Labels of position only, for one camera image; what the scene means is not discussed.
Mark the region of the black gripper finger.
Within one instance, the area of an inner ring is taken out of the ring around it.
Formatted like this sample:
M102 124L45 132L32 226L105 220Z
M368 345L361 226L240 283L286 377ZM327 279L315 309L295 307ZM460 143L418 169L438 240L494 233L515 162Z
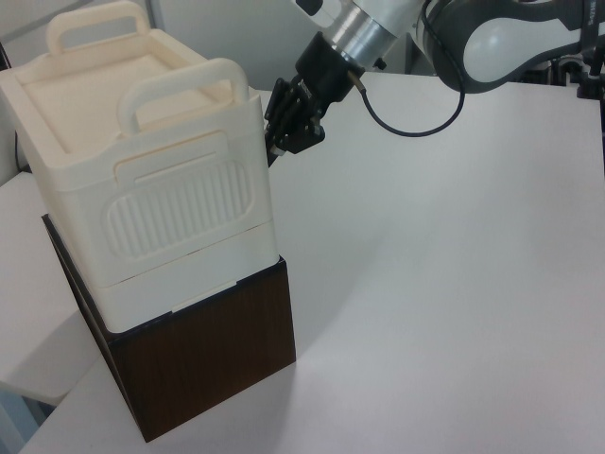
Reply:
M279 149L293 154L312 148L325 139L317 110L284 113L279 120Z
M295 77L291 81L279 78L275 82L264 115L268 166L280 156L280 150L285 150L286 138L300 123L303 113L300 81L300 77Z

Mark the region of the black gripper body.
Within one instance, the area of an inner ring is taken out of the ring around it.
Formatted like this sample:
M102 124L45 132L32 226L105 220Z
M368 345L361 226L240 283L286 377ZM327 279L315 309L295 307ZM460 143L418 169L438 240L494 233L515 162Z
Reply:
M333 103L341 102L354 87L350 75L360 78L365 69L317 32L295 64L292 80L297 119L323 118Z

